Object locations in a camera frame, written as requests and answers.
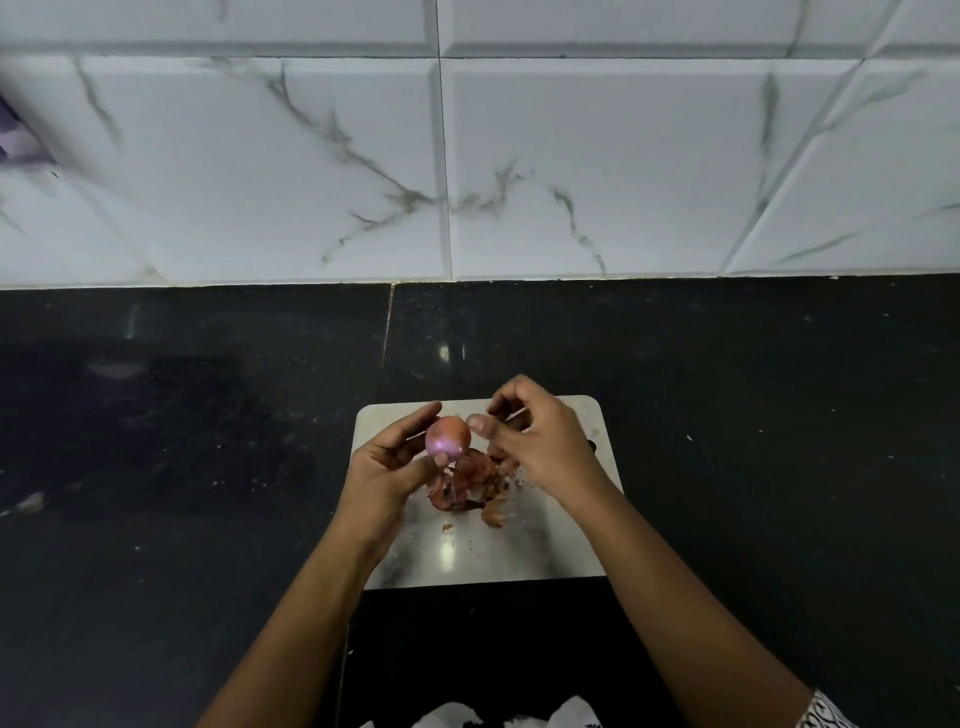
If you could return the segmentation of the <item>peeled red onion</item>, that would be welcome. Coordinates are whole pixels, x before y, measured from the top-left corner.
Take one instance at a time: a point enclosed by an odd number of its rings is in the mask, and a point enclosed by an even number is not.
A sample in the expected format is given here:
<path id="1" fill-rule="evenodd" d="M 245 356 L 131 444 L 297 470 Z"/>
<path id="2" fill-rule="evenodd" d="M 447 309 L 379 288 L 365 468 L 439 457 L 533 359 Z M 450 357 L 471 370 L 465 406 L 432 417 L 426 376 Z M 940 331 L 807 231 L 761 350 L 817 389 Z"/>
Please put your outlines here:
<path id="1" fill-rule="evenodd" d="M 427 455 L 443 455 L 452 464 L 465 455 L 472 446 L 473 432 L 467 422 L 458 416 L 437 418 L 425 432 Z"/>

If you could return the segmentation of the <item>person's left forearm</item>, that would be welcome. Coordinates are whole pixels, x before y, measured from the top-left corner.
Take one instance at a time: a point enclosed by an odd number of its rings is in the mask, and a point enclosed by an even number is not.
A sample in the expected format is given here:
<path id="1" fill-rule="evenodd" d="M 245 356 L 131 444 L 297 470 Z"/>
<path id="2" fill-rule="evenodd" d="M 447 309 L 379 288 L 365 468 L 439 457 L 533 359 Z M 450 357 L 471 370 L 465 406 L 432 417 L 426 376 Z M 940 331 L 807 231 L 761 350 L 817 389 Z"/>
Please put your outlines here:
<path id="1" fill-rule="evenodd" d="M 337 516 L 195 728 L 309 728 L 351 617 L 400 528 Z"/>

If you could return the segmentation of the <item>steel cutting board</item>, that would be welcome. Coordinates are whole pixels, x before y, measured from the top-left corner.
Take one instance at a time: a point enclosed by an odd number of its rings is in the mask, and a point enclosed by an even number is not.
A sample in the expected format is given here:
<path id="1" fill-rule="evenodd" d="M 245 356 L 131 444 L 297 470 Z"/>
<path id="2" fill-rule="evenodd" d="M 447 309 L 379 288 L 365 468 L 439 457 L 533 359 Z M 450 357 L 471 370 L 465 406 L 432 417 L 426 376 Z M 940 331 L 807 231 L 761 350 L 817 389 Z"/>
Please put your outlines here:
<path id="1" fill-rule="evenodd" d="M 622 492 L 617 461 L 599 402 L 586 394 L 560 395 L 577 415 L 609 479 Z M 354 421 L 355 451 L 424 402 L 369 404 Z M 480 509 L 442 512 L 420 489 L 405 506 L 387 555 L 365 591 L 606 577 L 587 537 L 572 517 L 521 469 L 508 479 L 500 512 L 505 524 L 486 525 Z"/>

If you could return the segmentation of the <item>white patterned garment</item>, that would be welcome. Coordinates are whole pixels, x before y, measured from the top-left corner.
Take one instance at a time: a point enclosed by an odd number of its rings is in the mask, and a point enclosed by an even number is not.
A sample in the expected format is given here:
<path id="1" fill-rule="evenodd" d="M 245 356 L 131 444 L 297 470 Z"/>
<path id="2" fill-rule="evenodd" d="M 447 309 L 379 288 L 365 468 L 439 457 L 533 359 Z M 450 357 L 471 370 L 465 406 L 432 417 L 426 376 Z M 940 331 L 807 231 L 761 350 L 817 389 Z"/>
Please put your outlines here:
<path id="1" fill-rule="evenodd" d="M 496 728 L 479 714 L 459 702 L 448 702 L 423 715 L 409 728 Z M 546 719 L 518 715 L 501 728 L 603 728 L 593 707 L 582 697 L 572 696 Z"/>

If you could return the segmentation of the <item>person's left hand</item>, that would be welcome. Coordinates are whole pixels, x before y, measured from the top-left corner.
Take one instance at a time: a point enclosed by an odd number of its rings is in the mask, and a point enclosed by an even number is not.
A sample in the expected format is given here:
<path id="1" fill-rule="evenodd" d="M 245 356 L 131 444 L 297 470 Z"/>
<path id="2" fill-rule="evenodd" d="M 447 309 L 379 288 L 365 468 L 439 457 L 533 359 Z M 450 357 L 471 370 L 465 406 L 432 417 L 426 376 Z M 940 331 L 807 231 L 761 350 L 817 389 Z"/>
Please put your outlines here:
<path id="1" fill-rule="evenodd" d="M 357 552 L 369 567 L 389 551 L 411 495 L 402 494 L 402 467 L 427 455 L 426 431 L 442 405 L 428 402 L 358 447 L 351 456 L 328 533 L 331 540 Z"/>

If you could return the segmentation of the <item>person's right forearm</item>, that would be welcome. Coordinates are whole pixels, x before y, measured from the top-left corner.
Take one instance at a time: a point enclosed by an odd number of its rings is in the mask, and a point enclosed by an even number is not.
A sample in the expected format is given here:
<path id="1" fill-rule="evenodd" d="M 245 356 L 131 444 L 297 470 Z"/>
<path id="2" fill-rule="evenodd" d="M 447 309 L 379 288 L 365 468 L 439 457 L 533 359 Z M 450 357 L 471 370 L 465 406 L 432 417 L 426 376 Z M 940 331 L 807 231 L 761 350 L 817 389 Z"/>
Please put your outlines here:
<path id="1" fill-rule="evenodd" d="M 557 495 L 690 728 L 795 728 L 813 689 L 711 593 L 612 482 Z"/>

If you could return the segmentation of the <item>white patterned sleeve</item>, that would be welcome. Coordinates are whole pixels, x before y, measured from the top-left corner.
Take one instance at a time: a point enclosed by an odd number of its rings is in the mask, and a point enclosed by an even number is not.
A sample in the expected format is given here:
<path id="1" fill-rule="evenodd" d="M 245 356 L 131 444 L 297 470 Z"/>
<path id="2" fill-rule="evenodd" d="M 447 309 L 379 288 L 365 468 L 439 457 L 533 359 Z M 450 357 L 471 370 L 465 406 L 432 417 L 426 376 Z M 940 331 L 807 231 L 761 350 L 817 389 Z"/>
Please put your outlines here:
<path id="1" fill-rule="evenodd" d="M 795 728 L 858 728 L 822 691 L 815 689 Z"/>

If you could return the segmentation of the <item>person's right hand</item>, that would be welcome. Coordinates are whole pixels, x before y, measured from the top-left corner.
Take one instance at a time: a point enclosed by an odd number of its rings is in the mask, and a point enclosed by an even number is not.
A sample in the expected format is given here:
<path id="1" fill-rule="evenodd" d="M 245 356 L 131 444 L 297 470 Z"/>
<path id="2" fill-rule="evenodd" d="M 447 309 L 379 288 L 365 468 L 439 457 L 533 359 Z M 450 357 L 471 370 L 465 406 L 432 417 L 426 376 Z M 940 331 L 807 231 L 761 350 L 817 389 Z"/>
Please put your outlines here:
<path id="1" fill-rule="evenodd" d="M 517 460 L 574 519 L 623 504 L 623 494 L 596 458 L 576 413 L 530 377 L 509 380 L 482 415 L 507 426 L 507 443 L 494 448 Z"/>

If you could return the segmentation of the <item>pile of onion peels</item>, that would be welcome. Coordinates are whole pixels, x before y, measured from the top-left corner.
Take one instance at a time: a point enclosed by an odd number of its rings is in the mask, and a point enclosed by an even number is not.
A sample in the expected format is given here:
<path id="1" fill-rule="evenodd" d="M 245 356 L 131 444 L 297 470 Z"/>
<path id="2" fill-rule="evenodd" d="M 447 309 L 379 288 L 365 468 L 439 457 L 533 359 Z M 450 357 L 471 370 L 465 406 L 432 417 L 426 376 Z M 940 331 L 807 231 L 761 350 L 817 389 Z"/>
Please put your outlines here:
<path id="1" fill-rule="evenodd" d="M 441 512 L 477 510 L 489 528 L 502 528 L 501 508 L 511 488 L 520 482 L 521 463 L 513 457 L 491 456 L 474 447 L 426 485 L 428 502 Z"/>

